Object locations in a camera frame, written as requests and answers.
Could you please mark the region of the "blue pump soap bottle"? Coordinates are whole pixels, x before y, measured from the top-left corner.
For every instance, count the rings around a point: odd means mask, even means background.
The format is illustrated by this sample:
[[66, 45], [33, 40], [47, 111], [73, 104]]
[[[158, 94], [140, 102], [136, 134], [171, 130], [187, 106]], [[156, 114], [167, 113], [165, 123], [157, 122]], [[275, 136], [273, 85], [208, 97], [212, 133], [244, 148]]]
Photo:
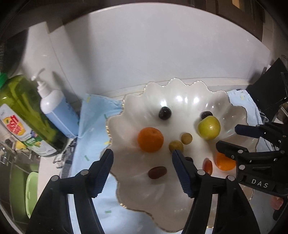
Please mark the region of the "blue pump soap bottle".
[[76, 138], [79, 133], [79, 116], [61, 90], [50, 88], [40, 78], [44, 70], [40, 69], [31, 77], [31, 80], [38, 85], [37, 91], [41, 97], [40, 109], [67, 138]]

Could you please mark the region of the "tan longan fruit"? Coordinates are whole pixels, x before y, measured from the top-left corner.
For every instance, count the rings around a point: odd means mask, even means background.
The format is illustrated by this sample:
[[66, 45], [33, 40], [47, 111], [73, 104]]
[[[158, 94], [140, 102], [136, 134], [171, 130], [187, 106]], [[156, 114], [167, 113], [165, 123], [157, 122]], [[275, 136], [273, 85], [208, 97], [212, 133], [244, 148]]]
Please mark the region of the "tan longan fruit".
[[181, 135], [181, 142], [184, 145], [190, 144], [192, 142], [192, 140], [193, 140], [193, 136], [190, 133], [183, 133]]
[[184, 152], [184, 145], [181, 141], [173, 140], [168, 145], [170, 153], [173, 153], [174, 150], [179, 150], [182, 153]]

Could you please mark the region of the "large orange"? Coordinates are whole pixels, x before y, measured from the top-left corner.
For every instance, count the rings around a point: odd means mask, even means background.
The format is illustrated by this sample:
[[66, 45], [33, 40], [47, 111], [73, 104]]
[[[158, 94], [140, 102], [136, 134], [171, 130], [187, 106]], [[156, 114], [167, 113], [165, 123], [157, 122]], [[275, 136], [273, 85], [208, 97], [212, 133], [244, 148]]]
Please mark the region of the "large orange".
[[221, 171], [230, 171], [236, 167], [236, 162], [231, 158], [226, 157], [223, 153], [216, 153], [214, 162]]

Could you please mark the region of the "checkered dish cloth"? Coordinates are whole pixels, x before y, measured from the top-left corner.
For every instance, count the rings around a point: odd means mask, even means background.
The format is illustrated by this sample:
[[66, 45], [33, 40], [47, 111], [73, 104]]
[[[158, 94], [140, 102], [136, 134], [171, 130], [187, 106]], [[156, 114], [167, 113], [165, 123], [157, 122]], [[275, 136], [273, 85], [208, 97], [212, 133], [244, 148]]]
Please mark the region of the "checkered dish cloth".
[[73, 139], [64, 151], [64, 165], [62, 166], [61, 178], [68, 178], [70, 175], [76, 145], [77, 139]]

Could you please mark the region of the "white scalloped bowl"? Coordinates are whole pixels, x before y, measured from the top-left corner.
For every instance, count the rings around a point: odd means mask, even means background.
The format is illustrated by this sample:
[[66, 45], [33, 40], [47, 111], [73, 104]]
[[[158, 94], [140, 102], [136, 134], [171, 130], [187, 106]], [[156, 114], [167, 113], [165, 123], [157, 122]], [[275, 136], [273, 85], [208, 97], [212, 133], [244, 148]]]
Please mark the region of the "white scalloped bowl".
[[222, 171], [215, 165], [216, 143], [223, 140], [255, 152], [258, 140], [234, 130], [247, 122], [244, 107], [232, 104], [225, 91], [213, 92], [201, 81], [151, 82], [140, 94], [127, 94], [121, 113], [106, 122], [120, 205], [146, 213], [163, 231], [182, 230], [193, 199], [182, 190], [172, 151], [181, 150], [197, 169], [204, 163], [211, 165], [214, 177], [235, 175], [235, 170]]

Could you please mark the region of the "green round fruit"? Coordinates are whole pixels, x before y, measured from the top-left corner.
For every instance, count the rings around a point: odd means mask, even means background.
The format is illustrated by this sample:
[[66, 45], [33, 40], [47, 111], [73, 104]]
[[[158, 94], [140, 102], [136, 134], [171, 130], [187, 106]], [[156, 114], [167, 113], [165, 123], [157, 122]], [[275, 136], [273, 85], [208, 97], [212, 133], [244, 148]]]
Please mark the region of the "green round fruit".
[[205, 140], [213, 140], [220, 134], [221, 125], [214, 116], [207, 116], [198, 123], [198, 133]]

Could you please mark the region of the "small orange mandarin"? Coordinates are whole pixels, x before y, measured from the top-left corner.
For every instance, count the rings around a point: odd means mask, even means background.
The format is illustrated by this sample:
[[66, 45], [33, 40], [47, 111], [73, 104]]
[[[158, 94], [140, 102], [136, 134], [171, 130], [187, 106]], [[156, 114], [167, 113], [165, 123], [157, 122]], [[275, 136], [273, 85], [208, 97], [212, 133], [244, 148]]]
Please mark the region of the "small orange mandarin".
[[146, 153], [155, 153], [159, 151], [164, 142], [163, 134], [160, 130], [147, 127], [140, 130], [137, 137], [138, 146]]

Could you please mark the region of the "green dish soap bottle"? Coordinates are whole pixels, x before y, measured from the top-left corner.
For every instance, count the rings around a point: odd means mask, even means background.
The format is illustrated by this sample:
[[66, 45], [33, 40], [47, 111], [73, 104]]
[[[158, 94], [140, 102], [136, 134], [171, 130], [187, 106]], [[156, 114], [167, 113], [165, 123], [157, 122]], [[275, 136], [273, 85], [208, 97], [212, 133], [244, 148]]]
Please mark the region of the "green dish soap bottle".
[[39, 156], [60, 153], [67, 137], [40, 109], [37, 88], [24, 75], [1, 73], [1, 124]]

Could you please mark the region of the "green plastic basin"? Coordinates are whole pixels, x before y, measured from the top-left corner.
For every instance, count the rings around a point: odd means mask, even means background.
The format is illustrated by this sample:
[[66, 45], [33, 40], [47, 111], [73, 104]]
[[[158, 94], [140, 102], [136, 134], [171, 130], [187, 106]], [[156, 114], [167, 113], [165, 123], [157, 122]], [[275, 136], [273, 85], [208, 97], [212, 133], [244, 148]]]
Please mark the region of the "green plastic basin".
[[26, 180], [25, 187], [25, 209], [28, 218], [31, 217], [33, 209], [38, 201], [38, 173], [31, 172]]

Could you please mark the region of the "black knife block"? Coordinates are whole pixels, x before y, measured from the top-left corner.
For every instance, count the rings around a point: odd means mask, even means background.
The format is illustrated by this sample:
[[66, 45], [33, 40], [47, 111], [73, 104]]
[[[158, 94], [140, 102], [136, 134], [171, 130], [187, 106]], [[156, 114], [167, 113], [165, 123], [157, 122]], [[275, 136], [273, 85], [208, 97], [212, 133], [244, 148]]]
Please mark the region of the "black knife block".
[[274, 64], [246, 88], [258, 109], [273, 121], [282, 104], [287, 102], [287, 67], [278, 58]]

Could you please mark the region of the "dark plum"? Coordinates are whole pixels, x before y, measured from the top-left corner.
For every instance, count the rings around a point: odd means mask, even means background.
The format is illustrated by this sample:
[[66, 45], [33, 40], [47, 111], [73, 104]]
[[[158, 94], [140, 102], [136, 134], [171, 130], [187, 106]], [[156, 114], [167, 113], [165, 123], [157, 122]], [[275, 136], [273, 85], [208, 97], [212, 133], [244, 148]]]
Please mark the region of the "dark plum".
[[171, 110], [167, 106], [163, 106], [159, 111], [158, 117], [162, 120], [168, 120], [171, 114]]
[[202, 120], [204, 120], [208, 116], [213, 116], [213, 113], [211, 113], [210, 111], [204, 111], [204, 112], [201, 113], [201, 119]]
[[185, 159], [187, 160], [187, 161], [190, 161], [190, 162], [193, 162], [193, 159], [191, 158], [191, 157], [185, 157]]

